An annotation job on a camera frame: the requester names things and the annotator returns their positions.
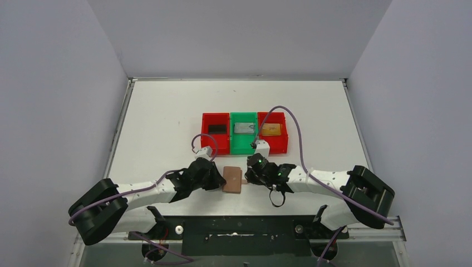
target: yellow package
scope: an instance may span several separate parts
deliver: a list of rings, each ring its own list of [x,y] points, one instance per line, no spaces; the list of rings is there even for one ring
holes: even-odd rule
[[[262,135],[265,135],[265,136],[282,135],[281,125],[279,123],[264,123],[264,126],[262,126]]]

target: bolt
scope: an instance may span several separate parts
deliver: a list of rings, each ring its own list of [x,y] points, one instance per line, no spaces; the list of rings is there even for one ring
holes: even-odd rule
[[[184,232],[184,228],[181,225],[175,227],[175,233],[181,235]]]
[[[295,226],[295,233],[297,233],[297,234],[303,233],[303,226],[301,226],[301,225]]]

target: white wall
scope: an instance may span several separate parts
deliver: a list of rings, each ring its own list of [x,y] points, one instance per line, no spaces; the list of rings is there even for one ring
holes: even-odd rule
[[[127,78],[85,0],[0,4],[0,266],[66,266]]]
[[[346,78],[391,0],[88,0],[130,77]]]
[[[393,0],[348,80],[417,266],[472,266],[472,2]]]

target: white table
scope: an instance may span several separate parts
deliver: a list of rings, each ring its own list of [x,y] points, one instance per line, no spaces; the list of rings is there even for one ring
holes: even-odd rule
[[[108,177],[115,183],[155,180],[194,160],[190,140],[201,130],[204,112],[258,112],[288,107],[298,119],[308,168],[350,170],[367,166],[361,140],[341,81],[136,81]],[[288,153],[270,161],[300,163],[297,131],[286,113]],[[246,171],[246,156],[218,157],[224,166]],[[282,197],[274,193],[274,202]],[[241,194],[196,190],[184,200],[156,204],[163,215],[309,215],[342,201],[314,194],[287,194],[279,208],[264,186],[243,185]]]

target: plastic bin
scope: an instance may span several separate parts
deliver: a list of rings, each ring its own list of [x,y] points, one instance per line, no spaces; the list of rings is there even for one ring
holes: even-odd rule
[[[235,123],[253,123],[254,133],[234,133]],[[250,144],[258,133],[257,113],[233,112],[230,115],[229,140],[232,155],[252,155],[254,150]]]
[[[262,121],[266,117],[267,112],[257,112],[258,126],[262,124]],[[287,153],[288,146],[288,134],[287,125],[285,123],[285,114],[283,112],[272,112],[271,115],[265,121],[266,123],[279,123],[281,125],[280,136],[263,136],[259,133],[260,140],[266,140],[271,146],[269,154],[285,154]]]
[[[218,155],[229,154],[229,113],[203,113],[201,132],[215,138],[218,144]],[[213,154],[215,153],[215,145],[209,137],[202,136],[200,144],[202,147],[210,146],[213,149]]]

